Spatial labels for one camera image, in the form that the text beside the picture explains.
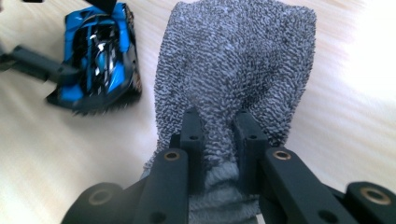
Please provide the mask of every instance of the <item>wooden table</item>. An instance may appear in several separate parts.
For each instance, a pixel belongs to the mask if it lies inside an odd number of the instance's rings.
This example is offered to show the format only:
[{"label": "wooden table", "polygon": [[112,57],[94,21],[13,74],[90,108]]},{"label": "wooden table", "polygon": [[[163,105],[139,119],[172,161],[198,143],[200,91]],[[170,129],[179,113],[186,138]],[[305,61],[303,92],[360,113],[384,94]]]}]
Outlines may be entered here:
[{"label": "wooden table", "polygon": [[[44,103],[54,86],[0,74],[0,223],[59,223],[87,187],[128,187],[156,147],[153,85],[160,45],[177,0],[126,1],[135,14],[143,95],[134,106],[73,117]],[[367,180],[396,192],[396,5],[387,1],[291,1],[318,15],[314,68],[287,148],[319,179],[345,190]],[[63,57],[64,15],[83,1],[5,0],[0,39]]]}]

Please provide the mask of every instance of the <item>gray sock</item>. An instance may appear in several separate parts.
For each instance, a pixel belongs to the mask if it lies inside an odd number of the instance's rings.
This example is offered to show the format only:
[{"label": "gray sock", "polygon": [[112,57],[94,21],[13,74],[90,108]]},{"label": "gray sock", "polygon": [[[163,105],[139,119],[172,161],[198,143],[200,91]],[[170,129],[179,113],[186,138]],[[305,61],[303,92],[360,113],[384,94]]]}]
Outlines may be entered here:
[{"label": "gray sock", "polygon": [[313,63],[314,11],[265,0],[178,3],[161,47],[155,81],[158,148],[180,133],[186,109],[204,123],[205,193],[191,196],[190,223],[255,223],[255,195],[243,195],[231,123],[247,109],[282,146]]}]

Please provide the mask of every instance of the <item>blue toy car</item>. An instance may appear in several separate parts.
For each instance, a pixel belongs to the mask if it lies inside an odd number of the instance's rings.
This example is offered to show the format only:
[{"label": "blue toy car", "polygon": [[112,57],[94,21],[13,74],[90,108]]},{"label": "blue toy car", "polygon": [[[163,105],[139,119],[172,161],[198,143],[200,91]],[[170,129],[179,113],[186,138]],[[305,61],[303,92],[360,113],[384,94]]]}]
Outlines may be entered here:
[{"label": "blue toy car", "polygon": [[56,63],[17,46],[1,56],[2,70],[14,68],[57,83],[47,97],[77,113],[125,106],[140,95],[134,14],[117,3],[111,14],[87,7],[65,17],[64,62]]}]

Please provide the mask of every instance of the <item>toy car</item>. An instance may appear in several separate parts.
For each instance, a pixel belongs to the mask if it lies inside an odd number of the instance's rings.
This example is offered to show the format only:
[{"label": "toy car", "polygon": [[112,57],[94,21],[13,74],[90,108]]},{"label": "toy car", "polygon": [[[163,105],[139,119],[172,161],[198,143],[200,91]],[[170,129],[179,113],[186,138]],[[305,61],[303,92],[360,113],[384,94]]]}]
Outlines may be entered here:
[{"label": "toy car", "polygon": [[50,104],[77,113],[125,106],[141,92],[134,37],[134,15],[125,3],[111,14],[87,7],[65,17],[64,62],[56,63],[17,46],[2,63],[57,84]]}]

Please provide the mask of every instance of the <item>wood grain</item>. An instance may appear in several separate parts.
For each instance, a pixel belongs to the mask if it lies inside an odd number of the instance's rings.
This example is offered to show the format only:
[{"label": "wood grain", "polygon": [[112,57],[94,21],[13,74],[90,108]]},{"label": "wood grain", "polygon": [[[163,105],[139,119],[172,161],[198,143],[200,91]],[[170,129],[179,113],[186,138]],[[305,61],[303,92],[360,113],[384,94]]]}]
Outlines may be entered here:
[{"label": "wood grain", "polygon": [[[59,223],[87,187],[133,184],[156,146],[153,85],[176,0],[126,1],[135,14],[143,96],[134,106],[73,117],[46,105],[50,83],[0,74],[0,223]],[[396,6],[391,1],[284,0],[318,16],[314,68],[290,131],[321,181],[345,190],[367,180],[396,192]],[[64,15],[83,1],[5,0],[0,40],[63,57]]]}]

